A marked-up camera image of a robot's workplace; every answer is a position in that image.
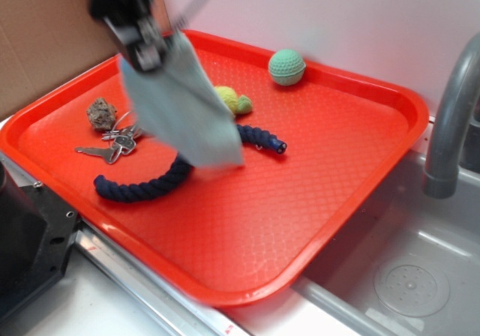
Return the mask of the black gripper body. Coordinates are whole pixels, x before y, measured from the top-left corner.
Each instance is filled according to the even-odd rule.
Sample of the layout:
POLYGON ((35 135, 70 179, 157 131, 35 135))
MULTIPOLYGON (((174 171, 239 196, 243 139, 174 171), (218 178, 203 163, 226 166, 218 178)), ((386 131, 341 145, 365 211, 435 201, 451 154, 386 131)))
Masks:
POLYGON ((138 72, 162 68, 168 45, 152 14, 153 0, 90 0, 93 20, 108 29, 118 51, 138 72))

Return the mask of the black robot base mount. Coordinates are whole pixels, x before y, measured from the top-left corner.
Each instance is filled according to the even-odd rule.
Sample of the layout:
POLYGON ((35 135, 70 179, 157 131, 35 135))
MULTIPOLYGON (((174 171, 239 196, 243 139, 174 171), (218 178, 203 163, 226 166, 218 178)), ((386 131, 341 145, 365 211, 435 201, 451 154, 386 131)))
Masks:
POLYGON ((19 186, 1 166, 1 321, 60 281, 80 221, 46 185, 19 186))

